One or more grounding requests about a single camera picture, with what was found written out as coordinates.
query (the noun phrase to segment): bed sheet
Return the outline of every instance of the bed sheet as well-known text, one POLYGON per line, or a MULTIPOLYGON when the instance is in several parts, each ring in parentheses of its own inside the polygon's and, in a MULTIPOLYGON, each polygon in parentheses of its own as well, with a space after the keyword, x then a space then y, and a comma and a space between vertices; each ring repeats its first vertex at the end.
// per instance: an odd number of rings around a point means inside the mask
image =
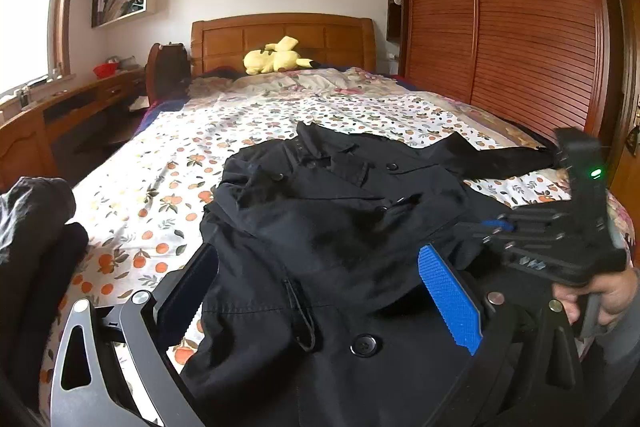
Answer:
MULTIPOLYGON (((187 263, 202 241, 202 208, 215 198, 225 160, 240 148, 291 138, 298 121, 344 133, 370 132, 414 147, 428 146, 455 131, 478 149, 526 140, 500 125, 496 129, 486 115, 474 120, 470 106, 409 92, 358 68, 346 73, 271 73, 235 82, 196 79, 190 96, 182 110, 161 113, 74 189, 76 219, 90 241, 60 302, 43 359, 44 415, 49 411, 55 353, 73 302, 86 297, 96 306, 122 303, 135 290, 153 289, 164 274, 187 263)), ((562 179, 552 180, 550 175, 532 172, 509 180, 465 183, 507 206, 569 198, 562 179)), ((631 244, 633 228, 623 207, 610 197, 609 210, 631 244)), ((203 338, 199 316, 198 311, 183 340, 168 351, 178 371, 203 338)), ((132 370, 126 346, 116 351, 142 415, 161 424, 132 370)))

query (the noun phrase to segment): coat button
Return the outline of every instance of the coat button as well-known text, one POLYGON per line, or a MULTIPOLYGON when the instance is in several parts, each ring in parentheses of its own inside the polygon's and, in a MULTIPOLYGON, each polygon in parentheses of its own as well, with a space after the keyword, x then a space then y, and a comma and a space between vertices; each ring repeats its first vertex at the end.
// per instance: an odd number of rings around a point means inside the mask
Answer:
POLYGON ((356 355, 356 357, 366 359, 367 357, 375 355, 377 351, 378 342, 368 333, 358 335, 351 343, 351 352, 356 355))

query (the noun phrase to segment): yellow plush toy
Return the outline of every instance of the yellow plush toy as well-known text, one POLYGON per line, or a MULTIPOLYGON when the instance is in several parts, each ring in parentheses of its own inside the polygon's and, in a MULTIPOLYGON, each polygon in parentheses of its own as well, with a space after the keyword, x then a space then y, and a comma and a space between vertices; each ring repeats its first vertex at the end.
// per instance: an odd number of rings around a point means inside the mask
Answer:
POLYGON ((310 68, 309 58, 300 58, 293 51, 298 44, 296 39, 283 37, 277 44, 267 44, 264 50, 254 50, 244 56, 247 74, 271 73, 273 71, 291 71, 296 68, 310 68))

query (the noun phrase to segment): red basket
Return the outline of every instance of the red basket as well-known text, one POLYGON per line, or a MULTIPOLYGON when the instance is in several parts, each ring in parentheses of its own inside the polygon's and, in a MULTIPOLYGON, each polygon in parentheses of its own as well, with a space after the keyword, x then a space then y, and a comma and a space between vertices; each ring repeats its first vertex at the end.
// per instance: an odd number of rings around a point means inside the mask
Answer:
POLYGON ((117 62, 105 62, 104 64, 100 64, 100 66, 96 66, 94 68, 94 73, 98 78, 107 78, 115 73, 117 69, 117 62))

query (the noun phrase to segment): black coat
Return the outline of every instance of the black coat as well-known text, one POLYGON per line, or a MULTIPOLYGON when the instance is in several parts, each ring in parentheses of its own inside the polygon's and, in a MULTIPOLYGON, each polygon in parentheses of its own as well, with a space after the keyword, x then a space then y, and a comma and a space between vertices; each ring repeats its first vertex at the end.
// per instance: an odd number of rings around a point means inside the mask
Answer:
MULTIPOLYGON (((452 226, 505 207, 462 180, 551 164, 547 150, 480 152, 457 133, 416 149, 314 124, 229 158, 200 226, 220 272, 182 372, 212 425, 421 425, 469 354, 420 281, 418 250, 469 267, 481 247, 452 226)), ((513 290, 489 272, 491 289, 513 290)))

